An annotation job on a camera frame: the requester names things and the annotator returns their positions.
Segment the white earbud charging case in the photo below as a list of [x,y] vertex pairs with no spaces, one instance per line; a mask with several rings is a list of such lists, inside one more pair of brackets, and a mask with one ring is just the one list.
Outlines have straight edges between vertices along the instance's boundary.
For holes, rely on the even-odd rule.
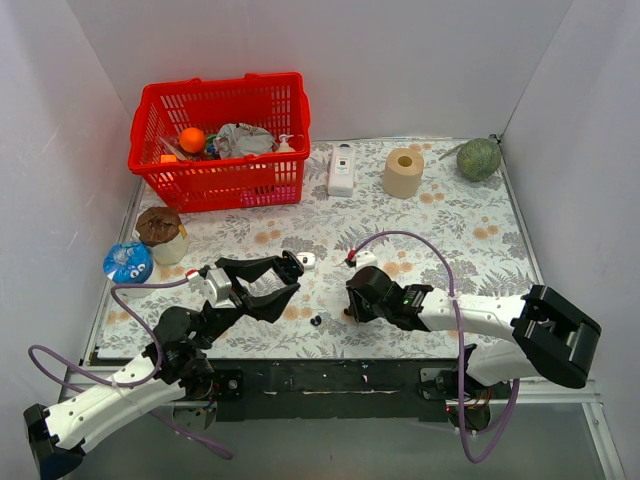
[[316,267],[317,257],[311,252],[299,252],[296,254],[296,258],[305,271],[313,270]]

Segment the black earbud charging case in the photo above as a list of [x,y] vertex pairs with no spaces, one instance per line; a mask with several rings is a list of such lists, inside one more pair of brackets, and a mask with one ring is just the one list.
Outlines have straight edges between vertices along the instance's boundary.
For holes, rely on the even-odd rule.
[[283,250],[282,254],[274,260],[273,270],[286,285],[297,283],[304,274],[303,264],[288,250]]

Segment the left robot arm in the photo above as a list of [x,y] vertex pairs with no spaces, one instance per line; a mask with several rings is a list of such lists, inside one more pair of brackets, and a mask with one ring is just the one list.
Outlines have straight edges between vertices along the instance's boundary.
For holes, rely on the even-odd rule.
[[254,260],[221,258],[187,273],[206,298],[198,310],[172,306],[160,316],[152,342],[109,377],[49,407],[23,413],[28,443],[42,479],[60,479],[121,427],[175,400],[233,400],[242,393],[238,370],[217,370],[206,352],[244,316],[273,323],[299,290],[304,266],[291,252]]

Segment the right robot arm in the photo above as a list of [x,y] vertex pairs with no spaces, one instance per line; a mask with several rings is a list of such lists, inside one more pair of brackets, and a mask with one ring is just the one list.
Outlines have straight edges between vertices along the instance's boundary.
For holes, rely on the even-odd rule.
[[430,386],[444,397],[475,397],[508,380],[543,377],[562,387],[587,383],[602,329],[554,289],[535,285],[522,296],[449,294],[430,285],[402,287],[367,266],[346,283],[349,314],[359,323],[384,319],[405,331],[454,331],[496,339],[468,345],[463,366],[441,372]]

